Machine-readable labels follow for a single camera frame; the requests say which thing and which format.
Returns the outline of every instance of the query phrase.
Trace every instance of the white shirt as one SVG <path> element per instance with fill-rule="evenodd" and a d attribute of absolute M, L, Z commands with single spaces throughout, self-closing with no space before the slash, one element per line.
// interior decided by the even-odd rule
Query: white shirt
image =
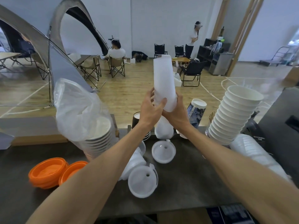
<path fill-rule="evenodd" d="M 189 34 L 187 45 L 194 46 L 194 42 L 192 42 L 192 38 L 197 37 L 197 31 L 193 29 L 192 33 Z"/>
<path fill-rule="evenodd" d="M 109 49 L 107 57 L 112 57 L 114 59 L 120 59 L 126 57 L 126 52 L 123 48 L 120 49 Z"/>

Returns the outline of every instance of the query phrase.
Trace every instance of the hand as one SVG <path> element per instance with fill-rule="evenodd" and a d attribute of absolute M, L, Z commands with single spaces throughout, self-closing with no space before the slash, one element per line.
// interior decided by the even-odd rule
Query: hand
<path fill-rule="evenodd" d="M 140 108 L 140 119 L 139 122 L 143 126 L 146 126 L 151 130 L 154 125 L 159 121 L 162 115 L 163 108 L 167 103 L 167 99 L 163 98 L 161 103 L 155 107 L 152 102 L 154 102 L 154 88 L 147 91 L 145 98 L 141 104 Z"/>
<path fill-rule="evenodd" d="M 178 131 L 182 132 L 183 128 L 190 125 L 187 110 L 183 104 L 183 95 L 176 92 L 178 102 L 172 112 L 163 110 L 162 115 L 169 121 L 169 123 Z"/>

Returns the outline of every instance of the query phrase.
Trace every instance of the black cup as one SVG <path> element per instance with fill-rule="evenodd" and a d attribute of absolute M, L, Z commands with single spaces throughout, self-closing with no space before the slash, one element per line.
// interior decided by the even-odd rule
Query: black cup
<path fill-rule="evenodd" d="M 133 115 L 133 121 L 132 121 L 132 129 L 137 125 L 137 123 L 139 122 L 139 118 L 136 118 L 135 116 L 139 116 L 140 117 L 140 112 L 136 112 Z"/>

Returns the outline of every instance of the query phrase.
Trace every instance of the forearm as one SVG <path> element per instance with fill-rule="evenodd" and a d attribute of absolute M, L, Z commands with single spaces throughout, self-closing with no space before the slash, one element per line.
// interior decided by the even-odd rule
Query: forearm
<path fill-rule="evenodd" d="M 149 127 L 137 124 L 116 145 L 58 187 L 27 224 L 94 223 Z"/>
<path fill-rule="evenodd" d="M 295 186 L 259 163 L 215 143 L 191 125 L 179 131 L 261 223 L 299 222 L 299 190 Z"/>

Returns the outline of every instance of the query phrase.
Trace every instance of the orange plastic lid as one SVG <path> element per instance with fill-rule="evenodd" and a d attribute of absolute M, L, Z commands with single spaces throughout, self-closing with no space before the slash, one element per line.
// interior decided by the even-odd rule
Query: orange plastic lid
<path fill-rule="evenodd" d="M 47 159 L 35 167 L 33 167 L 28 177 L 32 183 L 45 183 L 55 179 L 59 179 L 63 170 L 65 169 L 67 162 L 63 158 L 51 158 Z"/>
<path fill-rule="evenodd" d="M 77 161 L 69 165 L 62 176 L 59 178 L 59 185 L 62 185 L 62 183 L 73 176 L 77 171 L 85 167 L 86 164 L 88 164 L 88 162 L 86 161 Z"/>

